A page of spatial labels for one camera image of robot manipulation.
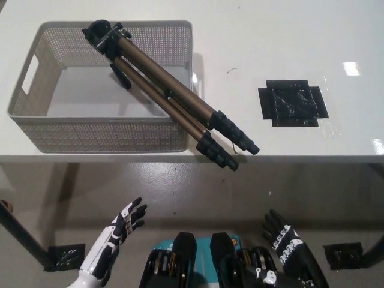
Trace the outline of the black right hand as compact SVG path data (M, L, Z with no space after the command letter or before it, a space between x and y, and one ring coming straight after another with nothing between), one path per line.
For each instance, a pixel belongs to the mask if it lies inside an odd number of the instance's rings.
M328 281L307 243L276 210L264 216L262 236L275 251L284 273L304 287L329 287Z

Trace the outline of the white and black left hand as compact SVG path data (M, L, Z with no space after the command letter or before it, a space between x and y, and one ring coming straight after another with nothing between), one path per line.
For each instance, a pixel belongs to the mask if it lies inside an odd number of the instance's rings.
M145 223L147 205L138 197L130 202L108 224L92 245L80 270L96 278L99 283L106 282L120 252L120 246L127 237Z

